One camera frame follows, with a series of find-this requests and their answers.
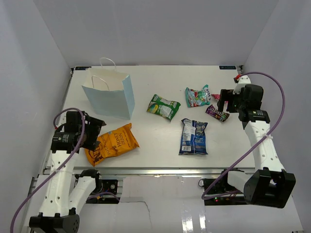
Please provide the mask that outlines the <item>orange potato chips bag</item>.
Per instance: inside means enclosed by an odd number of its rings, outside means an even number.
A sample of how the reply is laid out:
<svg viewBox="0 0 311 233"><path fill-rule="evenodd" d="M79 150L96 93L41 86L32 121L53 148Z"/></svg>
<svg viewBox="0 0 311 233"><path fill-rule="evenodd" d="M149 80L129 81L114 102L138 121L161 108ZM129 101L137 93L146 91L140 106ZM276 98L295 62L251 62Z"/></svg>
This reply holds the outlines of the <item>orange potato chips bag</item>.
<svg viewBox="0 0 311 233"><path fill-rule="evenodd" d="M99 145L95 150L85 149L86 157L90 164L96 166L106 158L117 157L139 148L131 128L132 123L129 123L99 136L97 138Z"/></svg>

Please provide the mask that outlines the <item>green snack bag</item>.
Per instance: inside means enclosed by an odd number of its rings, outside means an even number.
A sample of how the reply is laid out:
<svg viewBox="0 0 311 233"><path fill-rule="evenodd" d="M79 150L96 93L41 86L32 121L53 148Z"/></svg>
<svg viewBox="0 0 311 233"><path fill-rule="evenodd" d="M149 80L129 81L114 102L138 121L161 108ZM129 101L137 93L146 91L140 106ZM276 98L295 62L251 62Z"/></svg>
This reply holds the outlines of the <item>green snack bag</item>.
<svg viewBox="0 0 311 233"><path fill-rule="evenodd" d="M166 100L163 97L154 94L148 105L147 112L171 121L178 112L180 105L181 104L177 101Z"/></svg>

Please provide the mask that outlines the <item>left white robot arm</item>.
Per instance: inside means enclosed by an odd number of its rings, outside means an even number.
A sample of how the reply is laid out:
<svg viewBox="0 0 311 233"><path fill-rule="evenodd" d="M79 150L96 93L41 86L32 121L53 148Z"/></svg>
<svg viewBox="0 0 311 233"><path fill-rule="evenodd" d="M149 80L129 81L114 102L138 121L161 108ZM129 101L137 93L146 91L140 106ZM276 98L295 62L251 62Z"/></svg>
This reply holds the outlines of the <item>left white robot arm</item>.
<svg viewBox="0 0 311 233"><path fill-rule="evenodd" d="M77 186L70 190L75 161L80 149L95 150L100 131L106 123L76 108L63 110L65 122L55 127L51 144L51 169L43 182L47 191L36 216L30 217L29 227L36 233L76 233L79 213L90 194L102 190L100 173L84 170Z"/></svg>

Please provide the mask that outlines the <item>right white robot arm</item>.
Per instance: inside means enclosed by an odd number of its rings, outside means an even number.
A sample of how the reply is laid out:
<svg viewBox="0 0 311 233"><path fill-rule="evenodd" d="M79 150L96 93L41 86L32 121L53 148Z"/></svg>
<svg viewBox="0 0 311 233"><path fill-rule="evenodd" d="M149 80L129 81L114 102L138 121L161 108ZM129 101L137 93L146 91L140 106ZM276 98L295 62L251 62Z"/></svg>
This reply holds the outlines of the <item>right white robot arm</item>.
<svg viewBox="0 0 311 233"><path fill-rule="evenodd" d="M237 189L244 195L247 204L284 208L295 186L294 174L285 171L280 162L272 138L268 135L270 119L261 110L263 88L247 84L240 89L223 89L217 104L223 110L238 113L243 129L247 134L255 161L255 173L247 175L239 170L231 170L219 181L224 193Z"/></svg>

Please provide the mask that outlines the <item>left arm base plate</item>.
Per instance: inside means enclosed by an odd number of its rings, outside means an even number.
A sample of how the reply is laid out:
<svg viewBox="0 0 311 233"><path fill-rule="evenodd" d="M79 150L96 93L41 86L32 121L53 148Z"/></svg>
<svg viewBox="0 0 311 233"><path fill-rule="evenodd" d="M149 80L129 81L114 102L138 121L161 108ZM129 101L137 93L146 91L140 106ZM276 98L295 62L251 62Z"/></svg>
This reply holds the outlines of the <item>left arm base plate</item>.
<svg viewBox="0 0 311 233"><path fill-rule="evenodd" d="M104 195L115 196L118 192L118 180L101 179L90 196L103 197Z"/></svg>

